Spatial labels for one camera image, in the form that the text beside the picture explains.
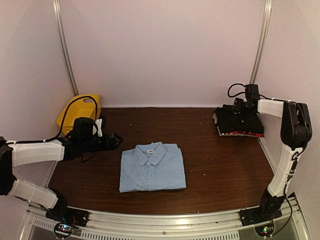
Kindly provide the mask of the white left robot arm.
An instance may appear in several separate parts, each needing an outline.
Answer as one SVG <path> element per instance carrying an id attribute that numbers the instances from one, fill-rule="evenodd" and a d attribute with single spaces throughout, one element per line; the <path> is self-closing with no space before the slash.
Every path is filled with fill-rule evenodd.
<path id="1" fill-rule="evenodd" d="M 56 191 L 36 185 L 14 174 L 20 166 L 46 162 L 66 162 L 83 158 L 84 154 L 116 150 L 123 142 L 118 134 L 104 133 L 106 121 L 76 118 L 65 136 L 43 140 L 8 141 L 0 139 L 0 194 L 14 196 L 51 210 L 61 222 L 72 218 L 67 200 Z"/>

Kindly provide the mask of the red black plaid shirt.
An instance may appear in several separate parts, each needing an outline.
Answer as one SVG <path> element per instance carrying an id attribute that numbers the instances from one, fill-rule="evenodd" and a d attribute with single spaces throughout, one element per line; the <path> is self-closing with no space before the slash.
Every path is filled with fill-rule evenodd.
<path id="1" fill-rule="evenodd" d="M 231 131 L 231 132 L 222 132 L 218 130 L 219 136 L 241 136 L 241 137 L 254 137 L 254 138 L 263 138 L 265 135 L 263 133 L 256 133 L 251 131 Z"/>

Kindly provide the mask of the light blue long sleeve shirt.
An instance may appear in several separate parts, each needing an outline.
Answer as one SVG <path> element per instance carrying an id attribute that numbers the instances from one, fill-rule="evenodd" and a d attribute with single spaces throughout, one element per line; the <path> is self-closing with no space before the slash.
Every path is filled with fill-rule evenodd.
<path id="1" fill-rule="evenodd" d="M 176 143 L 138 144 L 121 155 L 119 192 L 182 190 L 184 158 Z"/>

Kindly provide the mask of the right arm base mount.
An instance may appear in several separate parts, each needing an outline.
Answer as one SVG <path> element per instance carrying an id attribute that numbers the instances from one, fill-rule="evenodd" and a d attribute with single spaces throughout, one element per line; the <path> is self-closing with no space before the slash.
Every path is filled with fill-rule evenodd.
<path id="1" fill-rule="evenodd" d="M 272 221 L 282 216 L 282 212 L 280 210 L 276 210 L 275 212 L 271 213 L 262 213 L 260 207 L 254 207 L 249 209 L 242 208 L 238 212 L 238 214 L 243 227 Z"/>

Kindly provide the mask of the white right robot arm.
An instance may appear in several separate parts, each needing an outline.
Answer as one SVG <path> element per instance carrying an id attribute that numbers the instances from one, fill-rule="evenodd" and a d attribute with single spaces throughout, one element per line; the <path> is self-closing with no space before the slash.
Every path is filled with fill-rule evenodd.
<path id="1" fill-rule="evenodd" d="M 312 124 L 308 106 L 292 100 L 269 98 L 259 93 L 257 84 L 234 83 L 244 91 L 227 96 L 234 98 L 236 112 L 259 113 L 281 119 L 280 138 L 282 150 L 275 174 L 265 189 L 256 210 L 259 220 L 268 220 L 278 210 L 287 197 L 287 188 L 293 178 L 300 156 L 312 138 Z"/>

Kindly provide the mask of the black button shirt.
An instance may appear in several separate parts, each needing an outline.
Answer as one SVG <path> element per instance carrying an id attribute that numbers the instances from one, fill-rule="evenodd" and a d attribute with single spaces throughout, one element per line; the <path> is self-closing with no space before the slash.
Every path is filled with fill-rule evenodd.
<path id="1" fill-rule="evenodd" d="M 224 104 L 222 107 L 215 108 L 212 118 L 221 132 L 246 131 L 259 134 L 265 132 L 257 114 L 247 115 L 233 112 L 232 105 Z"/>

